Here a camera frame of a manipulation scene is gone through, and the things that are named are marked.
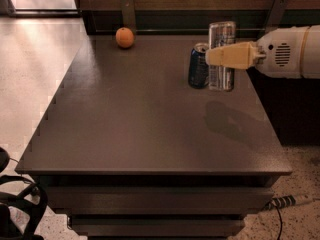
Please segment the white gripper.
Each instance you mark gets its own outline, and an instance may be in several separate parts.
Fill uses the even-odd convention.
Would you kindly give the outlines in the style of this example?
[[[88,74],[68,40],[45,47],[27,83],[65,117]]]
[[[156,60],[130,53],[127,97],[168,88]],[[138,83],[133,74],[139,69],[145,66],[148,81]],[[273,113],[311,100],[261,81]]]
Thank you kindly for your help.
[[[256,69],[268,77],[298,79],[308,32],[308,27],[278,28],[261,37],[257,44],[240,42],[208,49],[206,63],[237,70],[256,65]]]

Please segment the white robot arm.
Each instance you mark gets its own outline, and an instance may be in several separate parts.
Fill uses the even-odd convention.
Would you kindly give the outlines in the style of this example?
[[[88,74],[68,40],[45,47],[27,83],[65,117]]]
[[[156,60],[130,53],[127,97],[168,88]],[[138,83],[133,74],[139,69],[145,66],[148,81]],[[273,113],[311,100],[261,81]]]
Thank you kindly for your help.
[[[278,28],[256,42],[239,42],[206,51],[209,66],[256,68],[271,78],[320,78],[320,26]]]

